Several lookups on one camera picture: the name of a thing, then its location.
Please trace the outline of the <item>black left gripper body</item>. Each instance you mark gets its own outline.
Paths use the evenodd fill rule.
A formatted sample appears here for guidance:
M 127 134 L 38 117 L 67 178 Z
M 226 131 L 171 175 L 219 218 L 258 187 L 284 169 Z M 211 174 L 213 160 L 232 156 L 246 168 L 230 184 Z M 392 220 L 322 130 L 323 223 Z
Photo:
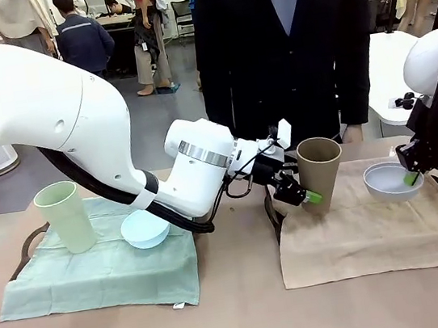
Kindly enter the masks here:
M 259 155 L 252 166 L 252 182 L 259 185 L 276 185 L 288 175 L 297 173 L 296 158 L 285 151 Z

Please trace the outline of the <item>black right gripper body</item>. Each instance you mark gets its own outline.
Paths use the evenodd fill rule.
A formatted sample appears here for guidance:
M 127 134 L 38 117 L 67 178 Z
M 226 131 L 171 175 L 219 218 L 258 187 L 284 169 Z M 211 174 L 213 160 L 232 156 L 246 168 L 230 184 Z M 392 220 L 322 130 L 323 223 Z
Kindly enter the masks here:
M 411 129 L 417 142 L 418 171 L 426 173 L 438 169 L 438 105 L 436 101 L 416 102 L 411 111 Z

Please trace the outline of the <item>person left hand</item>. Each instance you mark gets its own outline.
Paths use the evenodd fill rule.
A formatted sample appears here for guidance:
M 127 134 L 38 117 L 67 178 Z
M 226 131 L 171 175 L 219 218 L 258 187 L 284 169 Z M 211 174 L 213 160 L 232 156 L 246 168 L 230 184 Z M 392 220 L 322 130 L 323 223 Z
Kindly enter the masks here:
M 362 124 L 342 124 L 341 139 L 345 144 L 360 143 L 364 140 Z

